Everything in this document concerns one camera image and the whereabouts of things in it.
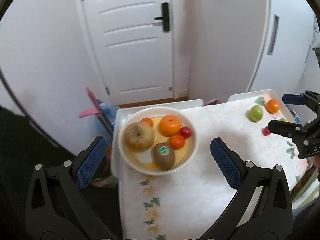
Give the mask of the floral white tablecloth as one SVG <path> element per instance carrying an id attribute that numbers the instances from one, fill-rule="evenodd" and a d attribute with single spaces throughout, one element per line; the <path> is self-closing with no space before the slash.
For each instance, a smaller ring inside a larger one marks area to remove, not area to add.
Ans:
<path id="1" fill-rule="evenodd" d="M 251 122 L 247 111 L 256 98 L 184 110 L 199 138 L 193 160 L 181 170 L 164 176 L 146 176 L 121 162 L 120 196 L 123 235 L 128 239 L 197 239 L 221 215 L 232 200 L 231 189 L 211 156 L 210 142 L 220 137 L 243 160 L 259 167 L 281 165 L 289 188 L 295 187 L 307 169 L 306 160 L 290 139 L 262 134 L 272 119 L 284 113 L 265 112 Z"/>

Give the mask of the small tangerine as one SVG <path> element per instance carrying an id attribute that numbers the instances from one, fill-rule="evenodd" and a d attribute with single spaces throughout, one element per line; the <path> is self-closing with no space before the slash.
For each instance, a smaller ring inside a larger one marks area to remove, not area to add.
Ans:
<path id="1" fill-rule="evenodd" d="M 151 127 L 153 126 L 153 120 L 151 118 L 143 118 L 141 120 L 141 122 L 144 122 L 144 123 L 150 125 Z"/>

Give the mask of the large yellow-red apple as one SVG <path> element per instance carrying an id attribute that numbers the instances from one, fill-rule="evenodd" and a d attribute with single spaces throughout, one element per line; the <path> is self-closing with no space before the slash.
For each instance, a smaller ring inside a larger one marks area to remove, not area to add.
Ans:
<path id="1" fill-rule="evenodd" d="M 149 149 L 154 143 L 155 136 L 155 129 L 142 121 L 130 124 L 124 131 L 125 143 L 129 149 L 136 152 Z"/>

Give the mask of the orange tomato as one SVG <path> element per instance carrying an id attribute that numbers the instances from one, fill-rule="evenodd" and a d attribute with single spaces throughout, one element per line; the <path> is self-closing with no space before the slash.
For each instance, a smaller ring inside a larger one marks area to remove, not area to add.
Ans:
<path id="1" fill-rule="evenodd" d="M 179 150 L 185 145 L 185 138 L 180 134 L 175 134 L 169 138 L 169 144 L 174 150 Z"/>

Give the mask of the orange persimmon at table edge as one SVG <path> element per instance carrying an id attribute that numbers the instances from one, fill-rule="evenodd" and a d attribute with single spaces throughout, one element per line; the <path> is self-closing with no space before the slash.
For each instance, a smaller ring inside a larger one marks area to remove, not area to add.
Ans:
<path id="1" fill-rule="evenodd" d="M 276 99 L 270 99 L 265 105 L 267 111 L 271 114 L 277 113 L 280 109 L 280 103 Z"/>

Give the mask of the cream oval fruit dish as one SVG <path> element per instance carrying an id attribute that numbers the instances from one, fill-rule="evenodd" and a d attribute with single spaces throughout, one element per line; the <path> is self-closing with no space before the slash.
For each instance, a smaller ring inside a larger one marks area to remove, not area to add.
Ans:
<path id="1" fill-rule="evenodd" d="M 153 146 L 161 142 L 169 142 L 169 138 L 163 136 L 159 130 L 159 122 L 161 118 L 166 115 L 178 116 L 182 126 L 189 127 L 193 132 L 192 136 L 185 140 L 185 145 L 181 149 L 174 151 L 175 163 L 169 170 L 164 170 L 156 166 L 153 158 L 152 148 L 149 148 L 144 152 L 136 152 L 129 149 L 124 141 L 124 131 L 127 126 L 134 122 L 139 122 L 143 118 L 151 118 L 153 120 L 153 128 L 155 129 L 156 135 Z M 174 173 L 186 167 L 198 152 L 199 136 L 197 135 L 194 124 L 195 122 L 193 122 L 183 110 L 176 110 L 172 107 L 156 106 L 145 108 L 137 111 L 134 114 L 130 113 L 128 117 L 122 121 L 119 135 L 117 137 L 119 154 L 127 165 L 140 173 L 151 176 L 162 176 Z"/>

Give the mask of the large orange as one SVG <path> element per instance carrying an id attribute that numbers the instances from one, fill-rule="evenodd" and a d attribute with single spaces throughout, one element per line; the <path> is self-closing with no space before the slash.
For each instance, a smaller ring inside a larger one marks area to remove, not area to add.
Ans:
<path id="1" fill-rule="evenodd" d="M 182 128 L 182 123 L 178 116 L 166 115 L 159 122 L 159 130 L 163 136 L 170 137 L 177 134 Z"/>

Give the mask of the brown kiwi with sticker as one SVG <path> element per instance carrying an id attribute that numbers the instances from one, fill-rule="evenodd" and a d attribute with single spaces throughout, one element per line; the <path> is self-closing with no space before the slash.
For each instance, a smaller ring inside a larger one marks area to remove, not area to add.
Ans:
<path id="1" fill-rule="evenodd" d="M 169 170 L 175 163 L 175 152 L 167 142 L 161 142 L 152 149 L 153 158 L 158 167 Z"/>

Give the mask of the white door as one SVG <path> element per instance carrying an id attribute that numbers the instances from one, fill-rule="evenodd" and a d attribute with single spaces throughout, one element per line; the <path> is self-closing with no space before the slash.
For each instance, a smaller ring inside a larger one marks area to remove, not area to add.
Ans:
<path id="1" fill-rule="evenodd" d="M 82 0 L 109 99 L 115 105 L 173 96 L 172 33 L 161 5 L 171 0 Z"/>

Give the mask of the blue water bottle pack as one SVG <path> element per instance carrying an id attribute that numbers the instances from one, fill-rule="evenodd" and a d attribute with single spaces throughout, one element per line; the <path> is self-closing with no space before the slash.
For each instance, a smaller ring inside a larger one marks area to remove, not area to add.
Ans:
<path id="1" fill-rule="evenodd" d="M 116 126 L 116 114 L 119 109 L 118 106 L 112 105 L 110 102 L 102 102 L 97 100 L 102 110 L 98 120 L 102 124 L 103 128 L 106 129 L 108 136 L 113 137 L 114 128 Z"/>

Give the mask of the red tomato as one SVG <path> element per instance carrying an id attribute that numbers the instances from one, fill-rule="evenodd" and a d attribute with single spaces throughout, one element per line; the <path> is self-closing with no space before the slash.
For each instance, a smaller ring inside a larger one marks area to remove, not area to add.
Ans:
<path id="1" fill-rule="evenodd" d="M 262 134 L 264 136 L 268 136 L 271 134 L 267 126 L 262 129 Z"/>
<path id="2" fill-rule="evenodd" d="M 179 131 L 179 134 L 184 137 L 184 139 L 188 139 L 189 137 L 192 136 L 193 132 L 192 130 L 187 127 L 187 126 L 183 126 L 180 131 Z"/>

